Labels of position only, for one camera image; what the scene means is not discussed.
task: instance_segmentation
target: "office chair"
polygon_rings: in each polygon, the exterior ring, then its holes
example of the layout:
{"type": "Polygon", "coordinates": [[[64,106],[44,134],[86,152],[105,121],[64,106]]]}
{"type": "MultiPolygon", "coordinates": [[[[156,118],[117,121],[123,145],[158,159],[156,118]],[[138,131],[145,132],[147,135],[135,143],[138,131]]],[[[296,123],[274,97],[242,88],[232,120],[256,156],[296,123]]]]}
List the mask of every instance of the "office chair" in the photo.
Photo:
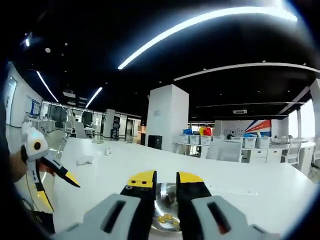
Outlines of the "office chair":
{"type": "Polygon", "coordinates": [[[285,163],[295,165],[299,164],[299,153],[301,149],[302,139],[293,138],[290,142],[289,149],[284,151],[282,154],[282,159],[285,163]]]}

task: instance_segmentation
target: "cable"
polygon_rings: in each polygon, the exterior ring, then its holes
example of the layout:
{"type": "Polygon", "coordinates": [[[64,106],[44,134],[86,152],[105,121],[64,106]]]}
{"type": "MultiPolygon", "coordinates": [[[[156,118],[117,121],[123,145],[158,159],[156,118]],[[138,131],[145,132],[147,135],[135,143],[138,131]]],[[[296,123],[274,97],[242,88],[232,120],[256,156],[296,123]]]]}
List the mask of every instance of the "cable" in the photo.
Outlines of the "cable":
{"type": "Polygon", "coordinates": [[[28,177],[27,177],[27,174],[25,174],[25,180],[26,180],[26,185],[28,186],[28,190],[29,190],[29,194],[30,194],[31,200],[32,200],[32,202],[33,202],[33,204],[34,204],[35,208],[38,210],[38,212],[40,212],[40,211],[39,211],[39,208],[37,207],[37,205],[36,205],[36,203],[35,203],[35,201],[34,201],[34,199],[33,199],[32,195],[31,195],[31,191],[30,191],[30,187],[29,187],[29,183],[28,183],[28,177]]]}

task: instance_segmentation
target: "white desk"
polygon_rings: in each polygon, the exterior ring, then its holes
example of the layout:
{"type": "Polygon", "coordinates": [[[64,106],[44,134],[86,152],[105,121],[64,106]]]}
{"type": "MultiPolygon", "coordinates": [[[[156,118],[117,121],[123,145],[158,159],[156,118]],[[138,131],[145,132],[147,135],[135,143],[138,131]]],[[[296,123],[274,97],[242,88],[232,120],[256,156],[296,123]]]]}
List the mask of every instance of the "white desk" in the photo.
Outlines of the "white desk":
{"type": "MultiPolygon", "coordinates": [[[[175,148],[175,153],[178,154],[181,152],[182,146],[197,146],[201,147],[201,155],[200,158],[205,159],[209,150],[208,145],[201,144],[192,144],[192,143],[183,143],[183,142],[175,142],[177,145],[175,148]]],[[[314,151],[314,147],[316,146],[315,142],[304,142],[301,144],[300,156],[299,156],[299,164],[296,166],[298,170],[300,170],[304,175],[308,175],[309,168],[312,161],[312,154],[314,151]]],[[[243,151],[248,151],[248,155],[250,156],[250,163],[257,164],[274,164],[280,163],[283,150],[289,149],[289,144],[272,144],[269,148],[242,148],[243,151]]]]}
{"type": "MultiPolygon", "coordinates": [[[[220,195],[242,211],[249,224],[257,224],[282,236],[309,206],[317,186],[287,163],[245,164],[215,161],[161,151],[150,147],[118,141],[103,144],[91,139],[70,137],[67,140],[62,164],[74,173],[81,188],[56,177],[53,186],[53,221],[61,231],[81,223],[87,210],[120,193],[130,176],[157,170],[157,182],[176,182],[176,172],[194,173],[205,180],[212,195],[220,195]],[[106,147],[111,155],[104,156],[106,147]],[[82,156],[96,156],[93,164],[76,166],[82,156]]],[[[182,235],[151,231],[151,240],[181,240],[182,235]]]]}

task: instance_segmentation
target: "window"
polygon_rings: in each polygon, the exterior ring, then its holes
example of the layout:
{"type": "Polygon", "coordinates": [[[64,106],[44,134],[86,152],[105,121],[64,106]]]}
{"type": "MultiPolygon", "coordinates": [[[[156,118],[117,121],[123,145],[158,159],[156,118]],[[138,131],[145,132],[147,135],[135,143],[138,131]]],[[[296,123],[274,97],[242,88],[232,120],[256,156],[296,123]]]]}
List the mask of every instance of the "window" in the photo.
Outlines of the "window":
{"type": "Polygon", "coordinates": [[[298,137],[298,114],[297,111],[293,111],[288,116],[289,121],[289,135],[292,135],[294,138],[298,137]]]}
{"type": "Polygon", "coordinates": [[[311,138],[315,136],[315,112],[310,99],[301,106],[301,137],[311,138]]]}

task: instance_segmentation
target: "ceiling light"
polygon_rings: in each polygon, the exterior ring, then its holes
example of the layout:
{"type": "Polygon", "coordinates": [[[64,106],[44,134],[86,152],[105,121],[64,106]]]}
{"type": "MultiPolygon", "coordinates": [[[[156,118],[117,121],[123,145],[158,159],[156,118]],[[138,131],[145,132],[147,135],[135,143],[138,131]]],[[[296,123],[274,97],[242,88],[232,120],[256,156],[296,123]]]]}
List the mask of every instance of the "ceiling light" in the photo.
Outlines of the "ceiling light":
{"type": "Polygon", "coordinates": [[[46,87],[46,89],[49,91],[49,93],[51,94],[51,96],[56,100],[56,102],[58,103],[58,99],[55,97],[55,95],[50,91],[49,87],[47,86],[47,84],[45,83],[44,79],[42,78],[42,76],[40,75],[40,72],[36,71],[36,74],[38,74],[40,80],[42,81],[42,83],[44,84],[44,86],[46,87]]]}
{"type": "Polygon", "coordinates": [[[90,103],[92,102],[93,99],[95,99],[95,97],[100,93],[100,91],[102,90],[102,87],[99,87],[99,89],[95,92],[95,94],[93,94],[92,98],[90,99],[90,101],[88,102],[88,104],[85,106],[85,108],[87,108],[90,103]]]}
{"type": "Polygon", "coordinates": [[[179,32],[182,29],[190,27],[192,25],[201,23],[203,21],[214,19],[218,17],[228,16],[228,15],[237,15],[237,14],[266,14],[271,15],[274,17],[287,19],[296,22],[298,19],[292,13],[283,10],[282,8],[278,7],[260,7],[260,6],[241,6],[241,7],[232,7],[232,8],[225,8],[220,10],[211,11],[196,17],[193,17],[189,20],[186,20],[174,27],[164,31],[163,33],[159,34],[145,45],[140,47],[137,51],[135,51],[131,56],[129,56],[119,67],[118,69],[121,70],[125,66],[127,66],[132,60],[142,54],[145,50],[151,48],[153,45],[157,44],[161,40],[169,37],[170,35],[179,32]]]}
{"type": "Polygon", "coordinates": [[[27,47],[30,46],[29,38],[26,38],[26,39],[25,39],[25,45],[26,45],[27,47]]]}

